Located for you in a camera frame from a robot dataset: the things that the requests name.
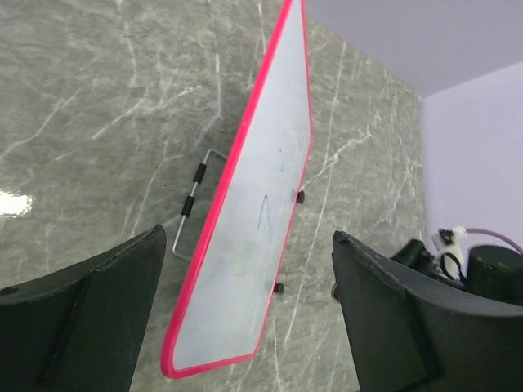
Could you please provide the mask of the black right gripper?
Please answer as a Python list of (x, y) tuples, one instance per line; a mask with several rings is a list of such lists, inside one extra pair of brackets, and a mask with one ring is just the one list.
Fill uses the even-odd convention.
[(520, 253), (474, 246), (453, 278), (417, 239), (388, 258), (338, 231), (332, 259), (361, 390), (521, 390)]

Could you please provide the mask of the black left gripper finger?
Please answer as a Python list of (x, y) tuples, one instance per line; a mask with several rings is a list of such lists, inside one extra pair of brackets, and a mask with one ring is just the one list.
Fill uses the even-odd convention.
[(1, 290), (3, 391), (128, 391), (166, 252), (161, 225)]

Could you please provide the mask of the pink framed whiteboard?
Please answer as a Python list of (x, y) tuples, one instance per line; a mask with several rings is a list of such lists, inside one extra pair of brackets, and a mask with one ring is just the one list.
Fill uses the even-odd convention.
[(166, 377), (257, 352), (312, 134), (305, 4), (286, 1), (164, 338)]

